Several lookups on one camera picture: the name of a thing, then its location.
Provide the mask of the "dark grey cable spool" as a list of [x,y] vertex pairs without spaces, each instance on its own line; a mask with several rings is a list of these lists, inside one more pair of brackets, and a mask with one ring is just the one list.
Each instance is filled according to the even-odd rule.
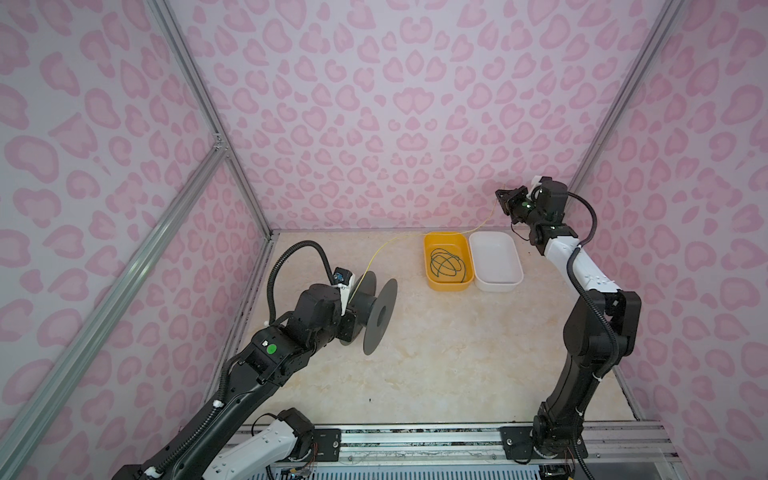
[[355,285],[347,310],[357,313],[358,337],[362,337],[365,355],[372,355],[379,347],[394,313],[397,294],[398,282],[394,278],[377,291],[377,277],[372,271],[365,273]]

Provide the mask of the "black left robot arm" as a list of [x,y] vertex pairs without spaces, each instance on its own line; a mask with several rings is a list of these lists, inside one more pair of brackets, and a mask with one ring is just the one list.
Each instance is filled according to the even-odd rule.
[[277,315],[274,287],[267,287],[268,325],[225,362],[219,386],[209,400],[165,447],[142,464],[127,464],[117,479],[246,479],[284,459],[308,462],[316,455],[314,426],[295,408],[280,412],[265,430],[227,448],[250,415],[311,358],[334,340],[352,343],[364,337],[370,354],[380,341],[390,310],[376,311],[376,280],[335,280],[304,290],[291,311]]

